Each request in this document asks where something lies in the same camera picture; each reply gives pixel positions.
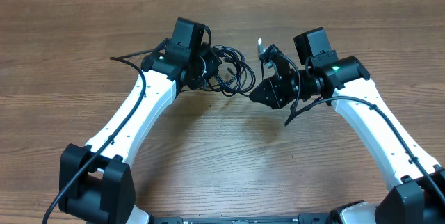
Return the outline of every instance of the wire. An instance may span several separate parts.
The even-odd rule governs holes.
[[[308,77],[311,76],[311,74],[309,73],[309,60],[310,59],[311,59],[311,56],[307,57],[306,61],[305,61],[305,71],[306,71],[306,74],[307,74]]]
[[[201,77],[204,78],[204,75],[207,73],[207,65],[206,65],[206,61],[204,61],[203,57],[201,57],[202,63],[204,64],[204,70],[202,71],[202,75]]]
[[[226,63],[231,63],[236,71],[234,72],[230,67],[227,68],[227,71],[232,75],[227,81],[217,73],[217,85],[212,85],[209,81],[204,80],[210,89],[203,88],[202,90],[222,92],[223,95],[227,97],[234,96],[237,93],[247,97],[245,93],[254,88],[257,79],[255,78],[255,73],[252,68],[245,62],[244,55],[239,50],[232,47],[216,45],[211,48],[214,50],[215,55],[218,58],[222,58]],[[245,87],[248,81],[248,74],[250,76],[250,83]]]
[[[210,28],[208,26],[204,27],[204,30],[207,32],[207,35],[209,35],[209,42],[207,43],[207,46],[211,46],[211,31]]]
[[[150,49],[150,50],[140,51],[140,52],[136,52],[136,53],[132,53],[132,54],[127,54],[127,55],[124,55],[124,56],[119,56],[119,57],[116,57],[116,58],[125,59],[125,58],[138,56],[138,55],[141,55],[141,54],[148,54],[148,53],[151,53],[153,51],[154,51],[154,49]]]
[[[129,61],[126,61],[123,58],[111,57],[110,59],[114,60],[114,61],[119,61],[121,63],[125,63],[127,65],[130,65],[132,68],[134,68],[136,71],[138,71],[138,73],[139,73],[139,75],[140,75],[140,77],[142,79],[142,90],[140,92],[139,98],[136,101],[136,103],[134,104],[133,108],[128,113],[128,115],[120,123],[118,128],[116,128],[116,130],[108,137],[106,142],[93,154],[93,156],[89,160],[87,160],[85,162],[85,164],[79,169],[79,171],[77,171],[77,173],[73,176],[73,178],[63,187],[63,189],[60,190],[60,192],[58,193],[57,197],[53,200],[51,205],[48,207],[48,210],[44,214],[44,217],[43,217],[43,220],[42,220],[42,224],[46,224],[48,222],[49,215],[54,210],[54,208],[56,207],[57,203],[65,196],[65,194],[67,193],[68,189],[70,189],[70,187],[78,180],[78,178],[82,174],[84,174],[85,171],[87,171],[87,169],[90,167],[90,165],[93,163],[93,161],[102,153],[102,151],[104,151],[105,148],[110,143],[112,143],[114,141],[114,138],[117,136],[119,131],[125,126],[125,124],[130,120],[131,116],[134,114],[136,109],[139,107],[139,104],[142,102],[142,99],[145,96],[145,88],[147,87],[147,85],[146,85],[145,76],[144,76],[142,70],[137,65],[134,65],[133,63],[131,63]]]
[[[259,64],[261,66],[261,78],[264,81],[264,63],[263,61],[260,61]]]
[[[322,103],[326,103],[326,102],[331,102],[331,101],[334,101],[334,100],[350,100],[350,101],[353,101],[353,102],[359,102],[359,103],[362,103],[362,104],[365,104],[365,105],[369,106],[369,109],[374,110],[380,116],[382,116],[383,120],[385,120],[385,122],[388,124],[389,128],[396,135],[398,141],[402,145],[403,149],[405,149],[405,151],[408,154],[408,156],[410,157],[411,161],[416,165],[416,167],[420,170],[420,172],[423,174],[423,176],[428,180],[428,182],[431,185],[432,189],[437,193],[437,196],[439,197],[440,201],[442,202],[443,206],[445,207],[445,196],[444,196],[444,194],[440,191],[440,189],[436,185],[436,183],[431,179],[431,176],[426,172],[425,168],[423,168],[423,166],[420,164],[419,159],[416,156],[414,156],[414,154],[411,152],[410,148],[408,147],[406,142],[403,140],[401,134],[398,132],[397,128],[394,126],[394,124],[391,122],[391,120],[388,118],[388,116],[385,115],[385,113],[383,113],[382,110],[380,110],[377,107],[377,105],[372,104],[372,103],[370,103],[370,102],[368,102],[368,101],[366,101],[364,99],[360,99],[360,98],[356,98],[356,97],[350,97],[350,96],[336,96],[336,97],[331,97],[331,98],[327,98],[327,99],[320,99],[320,98],[321,97],[317,98],[311,104],[303,107],[296,114],[292,115],[291,120],[293,120],[299,114],[311,110],[316,105],[319,105],[319,104],[322,104]]]

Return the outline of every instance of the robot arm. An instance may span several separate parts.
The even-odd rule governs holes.
[[[131,119],[115,137],[114,142],[101,153],[103,157],[110,159],[115,155],[119,155],[123,158],[122,162],[129,164],[130,167],[133,166],[136,153],[154,122],[162,111],[173,103],[176,98],[176,81],[171,81],[167,79],[166,74],[161,74],[154,70],[143,73],[147,81],[145,97]],[[110,133],[128,115],[128,112],[130,112],[139,97],[141,86],[142,81],[139,77],[128,98],[111,120],[85,144],[91,146],[91,152],[96,152]]]
[[[204,31],[210,38],[207,26],[179,18],[172,39],[165,39],[154,50],[145,51],[151,53],[144,57],[139,70],[146,80],[145,96],[108,146],[103,148],[111,133],[124,122],[140,100],[144,86],[141,76],[128,98],[99,133],[84,147],[68,145],[60,157],[59,189],[64,189],[69,183],[71,186],[59,196],[61,211],[95,224],[148,223],[149,215],[134,205],[136,192],[131,166],[154,122],[173,103],[181,88],[199,88],[205,79],[218,73],[220,62],[210,50],[210,41],[201,43]],[[103,150],[100,155],[95,154],[99,149]],[[91,163],[87,170],[84,167],[86,161]],[[102,179],[88,174],[96,171],[103,172]]]
[[[345,83],[344,86],[340,90],[335,89],[332,96],[351,96],[365,99],[377,105],[392,121],[426,171],[428,173],[435,172],[435,166],[439,165],[437,160],[427,154],[405,131],[383,102],[372,79],[359,78]],[[419,169],[410,161],[410,157],[405,153],[388,124],[375,111],[369,110],[367,105],[347,100],[332,101],[332,106],[348,121],[371,153],[382,172],[388,191],[402,184],[402,178],[405,176],[410,176],[411,179],[423,177]]]
[[[323,28],[308,31],[293,40],[305,70],[298,70],[275,45],[263,50],[262,41],[259,40],[259,59],[262,64],[273,67],[275,75],[263,79],[249,98],[272,109],[281,109],[295,100],[286,125],[299,113],[317,104],[326,102],[332,105],[371,153],[389,191],[380,204],[356,202],[333,210],[326,223],[445,221],[445,216],[441,214],[445,208],[445,170],[397,121],[364,66],[353,56],[338,59]],[[321,97],[295,113],[299,99],[305,101],[314,95]],[[380,113],[386,116],[391,127]]]

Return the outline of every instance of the wooden table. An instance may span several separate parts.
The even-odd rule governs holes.
[[[178,16],[209,25],[213,42],[242,51],[258,77],[259,37],[296,62],[293,37],[325,27],[445,163],[445,0],[0,0],[0,223],[41,221],[61,152],[94,136],[134,85],[135,71],[108,57],[156,46]],[[282,216],[386,196],[332,108],[285,128],[288,114],[242,96],[182,93],[139,150],[137,205],[155,216]],[[51,223],[79,221],[56,210]]]

